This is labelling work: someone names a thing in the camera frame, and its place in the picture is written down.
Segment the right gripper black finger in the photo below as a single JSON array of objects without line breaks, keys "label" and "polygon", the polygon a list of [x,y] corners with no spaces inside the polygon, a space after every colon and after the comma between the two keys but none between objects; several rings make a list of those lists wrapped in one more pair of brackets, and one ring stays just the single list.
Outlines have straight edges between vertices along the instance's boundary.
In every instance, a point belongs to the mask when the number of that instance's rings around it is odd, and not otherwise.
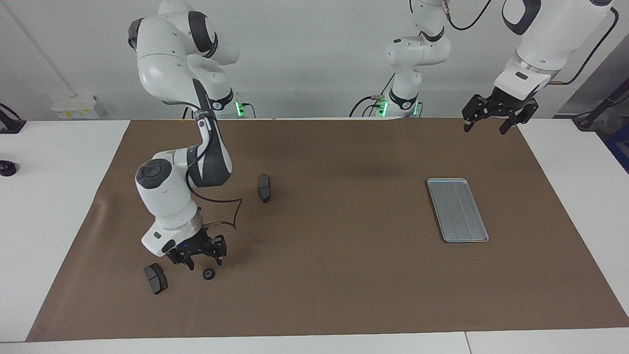
[{"label": "right gripper black finger", "polygon": [[218,266],[222,266],[223,258],[227,255],[227,244],[224,235],[210,237],[206,242],[206,255],[213,258]]},{"label": "right gripper black finger", "polygon": [[189,270],[195,269],[195,262],[192,260],[191,252],[180,251],[179,249],[174,248],[167,253],[167,256],[175,265],[183,264],[186,265]]}]

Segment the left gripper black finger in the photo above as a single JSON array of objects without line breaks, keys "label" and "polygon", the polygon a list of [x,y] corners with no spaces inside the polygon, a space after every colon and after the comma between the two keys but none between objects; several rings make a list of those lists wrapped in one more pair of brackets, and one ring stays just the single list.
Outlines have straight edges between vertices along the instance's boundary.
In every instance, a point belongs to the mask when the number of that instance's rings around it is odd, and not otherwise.
[{"label": "left gripper black finger", "polygon": [[514,110],[510,110],[507,119],[503,121],[499,128],[500,134],[505,135],[506,132],[515,125],[528,123],[538,108],[539,105],[536,99],[532,98],[525,106],[523,106],[523,108],[521,108],[521,110],[519,110],[519,112],[516,113]]},{"label": "left gripper black finger", "polygon": [[491,99],[491,95],[485,98],[480,94],[475,94],[469,99],[462,109],[462,117],[465,123],[463,126],[464,132],[469,132],[478,121],[492,116]]}]

